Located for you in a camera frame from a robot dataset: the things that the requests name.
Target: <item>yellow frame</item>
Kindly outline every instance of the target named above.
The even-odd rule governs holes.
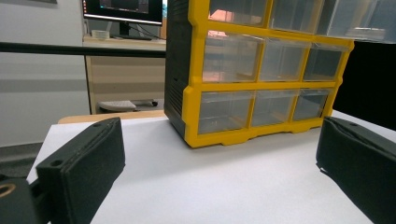
[[[207,17],[209,2],[209,0],[190,0],[189,21],[192,25],[191,65],[189,86],[183,91],[182,103],[182,120],[186,124],[184,135],[185,141],[191,147],[204,147],[214,144],[223,144],[226,146],[243,143],[248,139],[259,135],[282,132],[300,133],[306,132],[311,128],[321,126],[323,118],[325,116],[330,116],[332,113],[332,104],[335,100],[338,88],[342,84],[342,76],[347,65],[349,53],[354,48],[353,40],[267,29],[271,13],[269,8],[271,8],[271,5],[273,4],[272,0],[267,2],[262,27],[231,24],[221,21],[210,21]],[[265,36],[286,40],[342,46],[346,48],[347,51],[345,51],[341,57],[334,81],[303,82],[300,78],[299,81],[293,82],[258,82],[258,79],[256,78],[256,82],[253,83],[204,83],[203,62],[205,57],[205,39],[209,30],[230,32],[240,35]],[[309,52],[305,54],[304,63],[307,61],[308,53]],[[320,118],[299,121],[292,121],[291,118],[289,118],[286,123],[281,124],[261,127],[246,127],[239,130],[219,133],[198,134],[201,93],[204,91],[260,91],[322,88],[331,89],[332,92],[328,96]],[[293,101],[291,108],[292,111],[290,112],[291,115],[296,105],[296,101],[297,97],[295,97]],[[247,117],[248,122],[251,121],[253,106],[254,98],[250,103]]]

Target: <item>white table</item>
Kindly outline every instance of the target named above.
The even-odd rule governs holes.
[[[90,124],[52,125],[34,167]],[[167,118],[125,119],[122,131],[126,166],[92,223],[371,223],[316,166],[320,129],[200,149]]]

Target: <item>white surface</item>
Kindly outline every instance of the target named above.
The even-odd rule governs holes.
[[[82,46],[80,0],[0,0],[0,42]],[[83,56],[0,52],[0,147],[44,141],[51,124],[90,114]]]
[[[142,49],[166,51],[166,40],[96,39],[84,36],[84,47],[106,49]]]
[[[34,167],[89,125],[53,125]],[[195,150],[167,118],[123,120],[122,131],[126,166],[92,223],[371,223],[316,166],[320,129]]]

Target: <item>wooden desk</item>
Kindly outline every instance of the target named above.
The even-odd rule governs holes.
[[[84,36],[84,47],[109,49],[163,50],[163,40],[100,40]],[[90,109],[98,102],[163,99],[165,58],[85,56]]]
[[[150,110],[150,111],[139,111],[139,112],[128,112],[128,113],[73,116],[73,117],[66,117],[60,119],[58,121],[58,124],[96,122],[99,120],[111,119],[115,117],[120,117],[121,119],[146,119],[146,118],[165,117],[165,114],[163,113],[163,110]]]

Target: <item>yellow storage organizer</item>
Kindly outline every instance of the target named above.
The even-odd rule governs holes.
[[[168,1],[164,112],[176,130],[204,147],[319,127],[353,40],[313,35],[321,0],[231,2]]]

